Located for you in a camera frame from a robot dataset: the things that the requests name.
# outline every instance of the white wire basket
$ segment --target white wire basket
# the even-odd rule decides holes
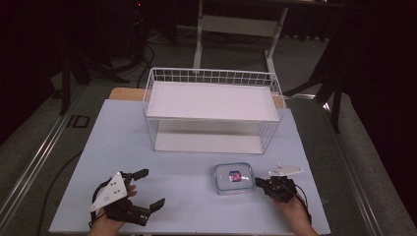
[[[276,74],[152,68],[144,96],[154,150],[267,150],[286,108]]]

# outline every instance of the wire basket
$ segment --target wire basket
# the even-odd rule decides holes
[[[161,91],[159,93],[156,93],[156,87],[160,88]],[[161,107],[159,109],[166,111],[172,108],[172,112],[162,112],[154,115],[151,112],[152,108],[163,103],[163,99],[168,101],[176,100],[172,101],[169,107]],[[144,102],[144,113],[153,148],[155,150],[171,151],[264,153],[282,120],[283,109],[286,108],[276,74],[230,70],[152,68],[149,72]],[[252,111],[248,107],[249,111],[247,111],[246,106],[254,102],[256,102],[253,105],[254,110]],[[269,109],[269,117],[273,118],[266,119],[261,117],[261,115],[257,116],[257,114],[264,112],[257,112],[258,107],[263,106],[269,106],[267,107]],[[167,123],[172,127],[176,127],[176,130],[166,129]],[[201,132],[202,136],[207,135],[207,132],[211,136],[213,133],[218,132],[213,137],[218,135],[216,139],[224,140],[221,141],[221,144],[218,141],[212,141],[213,144],[211,144],[208,142],[207,137],[202,138],[203,146],[205,146],[203,149],[199,149],[199,147],[180,147],[182,146],[181,144],[177,144],[179,148],[159,147],[158,136],[163,137],[166,135],[163,134],[164,132],[181,133],[182,130],[178,129],[184,130],[185,134],[193,133],[195,135]],[[194,138],[186,137],[184,136],[185,134],[167,142],[181,143],[183,138],[184,143],[194,141]],[[239,143],[242,139],[248,139],[248,142],[258,142],[257,146],[259,148],[255,148],[256,150],[244,149],[242,146],[246,145]],[[215,146],[231,146],[231,149],[228,149],[228,147],[218,149]]]

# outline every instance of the robotic hand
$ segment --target robotic hand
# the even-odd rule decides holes
[[[304,202],[297,194],[298,187],[292,179],[288,179],[286,176],[271,176],[269,180],[255,178],[255,184],[264,189],[264,193],[274,200],[280,203],[288,203],[294,197],[304,205],[304,211],[306,211],[310,224],[312,223],[312,216],[309,213],[307,206],[307,199]]]
[[[101,207],[104,209],[104,213],[110,219],[117,221],[124,221],[129,223],[135,223],[142,226],[147,225],[148,219],[152,213],[161,209],[165,204],[165,199],[161,199],[156,203],[144,208],[140,206],[134,206],[128,199],[128,188],[134,179],[135,181],[141,178],[145,178],[149,175],[147,169],[140,170],[135,173],[123,173],[117,172],[117,174],[110,180],[103,182],[95,190],[92,197],[91,205],[91,223],[92,224],[97,216],[95,211]],[[103,192],[96,197],[98,191],[102,188]]]

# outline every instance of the metal stand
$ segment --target metal stand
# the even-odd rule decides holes
[[[287,12],[288,8],[284,8],[282,10],[278,22],[208,16],[203,14],[203,0],[200,0],[199,18],[197,21],[197,46],[196,53],[194,56],[193,68],[201,68],[203,54],[202,34],[203,30],[207,30],[271,37],[272,44],[270,46],[270,49],[266,50],[265,57],[267,61],[268,71],[270,73],[275,73],[272,55],[278,43]]]

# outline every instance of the white tabletop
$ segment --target white tabletop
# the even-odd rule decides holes
[[[268,178],[277,163],[304,169],[291,176],[305,191],[313,227],[329,234],[328,222],[301,144],[291,111],[285,109],[265,154],[208,154],[155,152],[140,101],[106,100],[83,155],[50,226],[51,232],[86,233],[91,197],[98,185],[117,171],[149,169],[145,179],[133,181],[136,206],[149,207],[166,198],[165,206],[150,216],[147,226],[126,224],[129,234],[273,234],[291,233],[283,215],[260,188],[219,196],[213,169],[220,163],[248,162],[256,177]]]

